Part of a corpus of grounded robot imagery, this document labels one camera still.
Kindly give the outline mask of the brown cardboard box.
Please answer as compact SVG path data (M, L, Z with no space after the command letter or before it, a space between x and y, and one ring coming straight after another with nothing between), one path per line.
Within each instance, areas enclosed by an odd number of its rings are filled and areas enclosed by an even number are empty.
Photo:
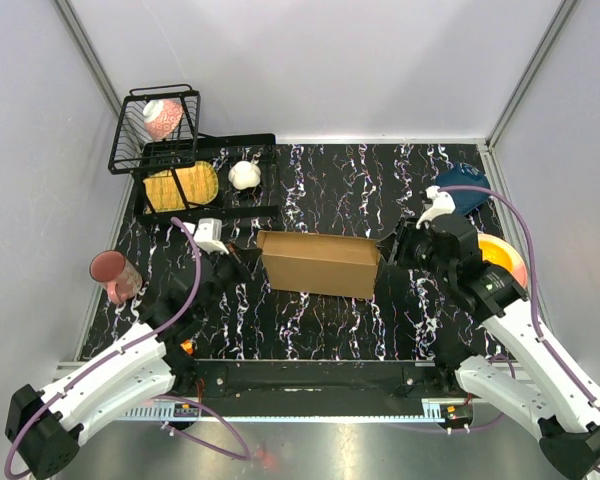
M257 247L274 290L364 300L374 296L380 252L373 239L261 231Z

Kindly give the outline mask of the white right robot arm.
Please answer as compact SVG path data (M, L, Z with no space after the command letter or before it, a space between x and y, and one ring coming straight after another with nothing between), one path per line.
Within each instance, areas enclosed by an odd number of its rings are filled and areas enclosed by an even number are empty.
M522 426L568 479L600 465L600 387L531 312L527 290L484 259L464 217L443 214L427 226L403 218L377 244L387 264L435 276L455 305L513 354L534 385L497 370L462 342L434 343L434 384L446 396L477 396Z

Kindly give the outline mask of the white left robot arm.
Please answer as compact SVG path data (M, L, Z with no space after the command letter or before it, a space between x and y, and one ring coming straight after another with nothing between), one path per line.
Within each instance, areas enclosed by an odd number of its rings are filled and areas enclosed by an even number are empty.
M111 346L63 378L39 389L26 384L11 397L5 436L26 473L48 479L63 470L81 446L109 423L155 397L201 395L194 329L231 287L251 279L247 252L226 244L218 252L193 251L194 271L163 287L145 285L138 319Z

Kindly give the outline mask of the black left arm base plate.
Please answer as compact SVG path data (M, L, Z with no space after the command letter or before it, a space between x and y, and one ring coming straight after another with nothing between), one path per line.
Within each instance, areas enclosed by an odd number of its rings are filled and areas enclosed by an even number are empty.
M245 391L380 390L393 393L411 377L408 365L367 360L187 360L173 391L205 399L229 398Z

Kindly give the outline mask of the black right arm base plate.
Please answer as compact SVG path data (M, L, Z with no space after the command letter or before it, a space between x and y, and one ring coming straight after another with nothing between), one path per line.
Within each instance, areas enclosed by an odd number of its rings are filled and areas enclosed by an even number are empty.
M401 382L394 393L405 398L452 399L464 402L475 398L459 386L454 374L432 362L404 362Z

